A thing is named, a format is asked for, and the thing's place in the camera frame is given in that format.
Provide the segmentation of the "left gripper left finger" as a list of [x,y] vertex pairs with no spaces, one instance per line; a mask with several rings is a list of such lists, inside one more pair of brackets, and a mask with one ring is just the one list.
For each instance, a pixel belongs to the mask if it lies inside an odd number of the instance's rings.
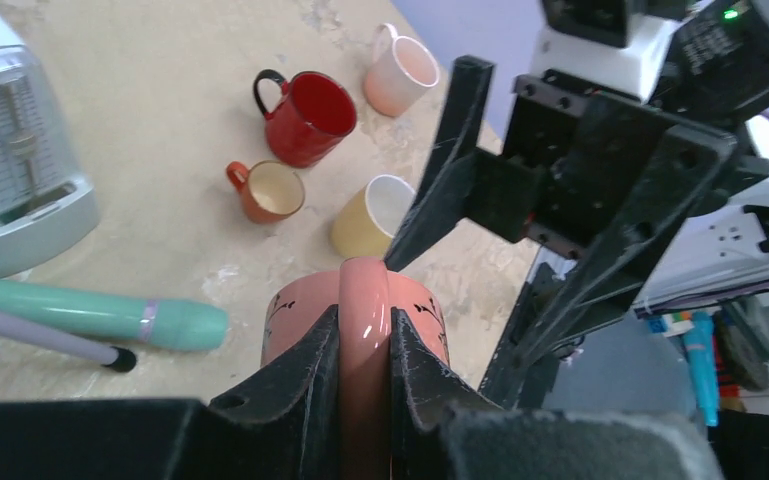
[[228,419],[236,479],[339,476],[338,306],[322,312],[301,340],[209,408]]

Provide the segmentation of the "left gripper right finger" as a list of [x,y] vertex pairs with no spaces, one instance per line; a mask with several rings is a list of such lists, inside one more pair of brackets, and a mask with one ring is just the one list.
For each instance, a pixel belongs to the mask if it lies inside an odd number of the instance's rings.
[[502,408],[470,387],[420,338],[408,312],[391,309],[391,475],[472,479],[469,423]]

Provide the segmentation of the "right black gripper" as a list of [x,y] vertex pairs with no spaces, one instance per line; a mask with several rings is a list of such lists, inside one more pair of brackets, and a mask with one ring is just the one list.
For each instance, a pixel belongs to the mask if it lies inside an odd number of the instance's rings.
[[621,95],[587,93],[572,77],[520,75],[503,150],[483,156],[475,177],[493,71],[472,55],[454,61],[419,188],[384,262],[401,271],[431,249],[465,217],[469,193],[474,223],[575,260],[561,280],[548,263],[533,268],[480,384],[489,400],[519,408],[535,364],[625,316],[737,139]]

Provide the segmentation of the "salmon mug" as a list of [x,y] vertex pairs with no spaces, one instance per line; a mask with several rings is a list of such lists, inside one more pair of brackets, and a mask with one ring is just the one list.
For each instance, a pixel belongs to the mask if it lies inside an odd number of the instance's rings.
[[423,343],[449,361],[442,308],[423,284],[374,257],[297,279],[279,290],[266,312],[262,365],[295,345],[331,305],[338,307],[337,407],[340,476],[391,476],[391,310],[405,311]]

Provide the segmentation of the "yellow mug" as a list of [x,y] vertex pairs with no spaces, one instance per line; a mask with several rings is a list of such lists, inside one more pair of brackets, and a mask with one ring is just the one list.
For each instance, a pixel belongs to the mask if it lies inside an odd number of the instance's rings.
[[415,197],[401,177],[382,174],[361,188],[336,216],[330,242],[342,257],[382,259]]

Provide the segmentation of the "light pink mug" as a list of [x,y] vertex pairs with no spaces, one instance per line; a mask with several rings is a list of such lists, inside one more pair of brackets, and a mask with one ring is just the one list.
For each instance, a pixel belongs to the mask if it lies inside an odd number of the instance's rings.
[[399,117],[441,79],[430,51],[390,23],[377,26],[371,63],[363,80],[367,103],[382,115]]

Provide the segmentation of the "red mug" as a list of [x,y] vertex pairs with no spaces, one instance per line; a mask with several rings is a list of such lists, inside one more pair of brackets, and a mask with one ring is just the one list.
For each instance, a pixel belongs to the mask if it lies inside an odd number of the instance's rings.
[[[266,107],[259,90],[264,80],[280,88],[273,109]],[[316,165],[357,125],[357,110],[347,90],[321,72],[302,71],[286,79],[273,69],[264,69],[255,77],[252,93],[265,120],[268,147],[293,168]]]

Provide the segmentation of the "small orange mug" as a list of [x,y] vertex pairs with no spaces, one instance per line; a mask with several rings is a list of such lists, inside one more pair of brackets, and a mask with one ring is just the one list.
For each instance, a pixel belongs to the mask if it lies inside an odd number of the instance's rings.
[[298,212],[306,200],[302,179],[280,162],[263,161],[247,167],[234,161],[226,166],[225,173],[244,214],[253,223],[280,222]]

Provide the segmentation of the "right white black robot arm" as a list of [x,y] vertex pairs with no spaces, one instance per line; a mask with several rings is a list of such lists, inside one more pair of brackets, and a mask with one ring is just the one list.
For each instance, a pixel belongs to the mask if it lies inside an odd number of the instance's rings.
[[494,66],[463,55],[401,270],[467,219],[538,243],[480,385],[521,404],[541,359],[629,314],[769,292],[769,1],[545,1],[500,153],[478,146]]

